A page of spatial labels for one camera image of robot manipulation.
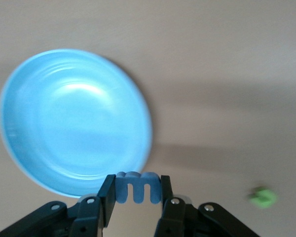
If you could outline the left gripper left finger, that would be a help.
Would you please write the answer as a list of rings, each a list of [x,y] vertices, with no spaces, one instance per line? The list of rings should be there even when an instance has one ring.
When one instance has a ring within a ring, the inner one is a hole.
[[[115,205],[115,175],[99,192],[81,197],[68,208],[51,201],[0,231],[0,237],[101,237]]]

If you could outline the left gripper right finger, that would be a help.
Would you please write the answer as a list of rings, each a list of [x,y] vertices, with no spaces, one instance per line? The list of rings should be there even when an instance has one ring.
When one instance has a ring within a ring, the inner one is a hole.
[[[221,205],[207,202],[195,208],[173,194],[169,176],[161,176],[162,214],[156,237],[257,237],[258,234]]]

